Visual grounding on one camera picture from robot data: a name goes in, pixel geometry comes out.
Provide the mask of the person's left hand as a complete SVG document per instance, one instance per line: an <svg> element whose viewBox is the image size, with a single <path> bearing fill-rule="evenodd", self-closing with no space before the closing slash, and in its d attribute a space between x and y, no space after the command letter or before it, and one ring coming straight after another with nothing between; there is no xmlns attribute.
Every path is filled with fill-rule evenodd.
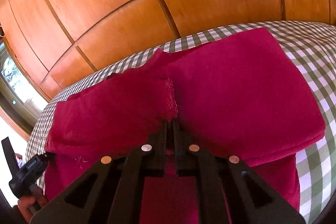
<svg viewBox="0 0 336 224"><path fill-rule="evenodd" d="M38 188L38 191L39 198L37 200L34 196L23 196L18 200L18 209L27 223L30 223L31 218L33 217L33 213L29 210L29 208L32 207L34 203L37 202L40 207L44 207L48 203L43 189Z"/></svg>

